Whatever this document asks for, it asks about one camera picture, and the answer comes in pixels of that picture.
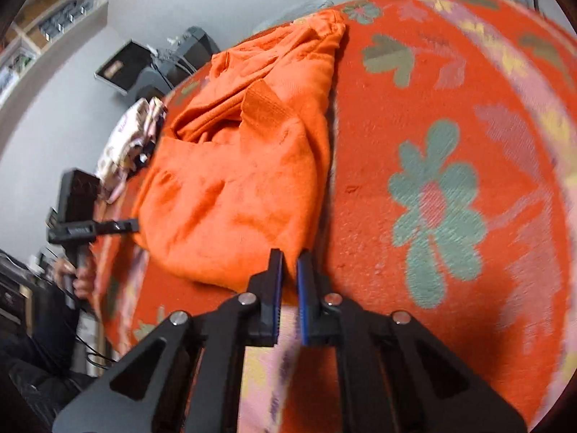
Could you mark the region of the person's left hand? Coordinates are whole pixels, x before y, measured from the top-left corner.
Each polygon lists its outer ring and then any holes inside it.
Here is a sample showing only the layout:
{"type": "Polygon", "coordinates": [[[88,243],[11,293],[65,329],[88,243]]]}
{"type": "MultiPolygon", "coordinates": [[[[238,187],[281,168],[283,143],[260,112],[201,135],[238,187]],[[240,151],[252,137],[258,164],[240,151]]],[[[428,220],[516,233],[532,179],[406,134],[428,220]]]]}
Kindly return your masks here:
{"type": "Polygon", "coordinates": [[[73,292],[79,299],[88,300],[95,289],[97,265],[94,255],[87,251],[84,260],[78,267],[74,267],[66,258],[59,258],[53,266],[54,280],[57,286],[65,290],[66,278],[71,279],[73,292]]]}

